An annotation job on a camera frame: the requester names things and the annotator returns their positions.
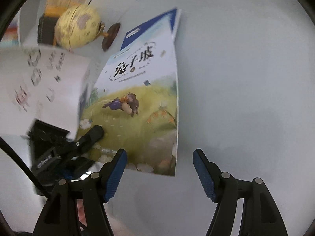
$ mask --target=white table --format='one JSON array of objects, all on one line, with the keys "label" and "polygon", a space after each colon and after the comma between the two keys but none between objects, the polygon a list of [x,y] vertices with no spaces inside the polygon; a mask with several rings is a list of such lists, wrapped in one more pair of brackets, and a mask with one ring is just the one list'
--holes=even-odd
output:
[{"label": "white table", "polygon": [[205,235],[216,205],[206,198],[192,163],[193,151],[202,148],[238,179],[261,177],[288,234],[303,235],[315,210],[313,23],[297,0],[137,0],[122,16],[108,52],[101,51],[99,39],[75,53],[105,64],[127,31],[176,6],[182,9],[175,41],[176,176],[125,171],[114,215],[135,235]]}]

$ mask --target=screw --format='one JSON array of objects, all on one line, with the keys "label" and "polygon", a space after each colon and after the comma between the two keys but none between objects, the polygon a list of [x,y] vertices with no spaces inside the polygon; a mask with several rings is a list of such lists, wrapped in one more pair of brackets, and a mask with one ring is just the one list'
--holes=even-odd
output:
[{"label": "screw", "polygon": [[229,178],[231,175],[227,172],[222,172],[221,176],[224,178]]},{"label": "screw", "polygon": [[257,183],[257,184],[262,184],[262,179],[261,178],[259,178],[259,177],[256,177],[255,178],[255,182]]},{"label": "screw", "polygon": [[98,172],[94,172],[91,174],[91,178],[95,179],[98,178],[100,176],[100,174]]},{"label": "screw", "polygon": [[61,180],[58,182],[58,184],[60,184],[60,185],[64,185],[66,182],[67,182],[67,180],[65,180],[65,179],[61,179]]}]

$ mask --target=globe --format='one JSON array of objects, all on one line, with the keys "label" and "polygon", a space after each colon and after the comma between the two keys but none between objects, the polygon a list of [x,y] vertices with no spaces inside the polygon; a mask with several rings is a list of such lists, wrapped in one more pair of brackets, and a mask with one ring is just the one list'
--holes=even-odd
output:
[{"label": "globe", "polygon": [[66,10],[55,26],[57,43],[68,50],[94,41],[104,29],[100,15],[92,6],[79,5]]}]

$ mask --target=globe stand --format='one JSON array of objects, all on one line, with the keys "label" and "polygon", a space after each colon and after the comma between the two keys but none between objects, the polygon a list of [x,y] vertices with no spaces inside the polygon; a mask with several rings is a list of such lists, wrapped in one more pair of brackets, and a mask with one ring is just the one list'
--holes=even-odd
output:
[{"label": "globe stand", "polygon": [[101,35],[104,36],[104,39],[102,42],[103,51],[107,51],[109,47],[112,45],[113,41],[115,40],[118,34],[119,29],[120,29],[120,23],[115,23],[111,25],[107,33],[101,33]]}]

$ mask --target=pink drawing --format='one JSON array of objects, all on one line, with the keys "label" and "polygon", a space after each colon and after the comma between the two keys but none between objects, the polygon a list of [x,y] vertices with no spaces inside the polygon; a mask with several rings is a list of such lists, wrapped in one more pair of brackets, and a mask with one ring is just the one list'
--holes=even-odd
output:
[{"label": "pink drawing", "polygon": [[23,107],[25,112],[27,112],[25,106],[29,106],[29,104],[27,103],[28,96],[29,93],[27,93],[27,89],[24,90],[21,85],[20,90],[15,90],[15,100],[17,101],[19,106]]}]

